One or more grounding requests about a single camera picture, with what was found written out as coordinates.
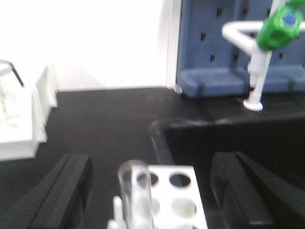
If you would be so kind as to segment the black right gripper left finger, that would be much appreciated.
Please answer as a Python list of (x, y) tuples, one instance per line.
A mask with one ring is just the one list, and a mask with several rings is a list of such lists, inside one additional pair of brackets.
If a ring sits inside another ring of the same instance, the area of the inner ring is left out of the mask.
[(93, 189), (89, 155), (65, 154), (52, 171), (0, 218), (2, 229), (80, 229)]

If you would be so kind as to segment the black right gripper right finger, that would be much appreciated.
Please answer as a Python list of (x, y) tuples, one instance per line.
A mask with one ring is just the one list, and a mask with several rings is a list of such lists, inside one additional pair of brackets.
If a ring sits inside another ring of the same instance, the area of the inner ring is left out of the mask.
[(305, 227), (305, 192), (241, 152), (215, 153), (210, 181), (228, 229)]

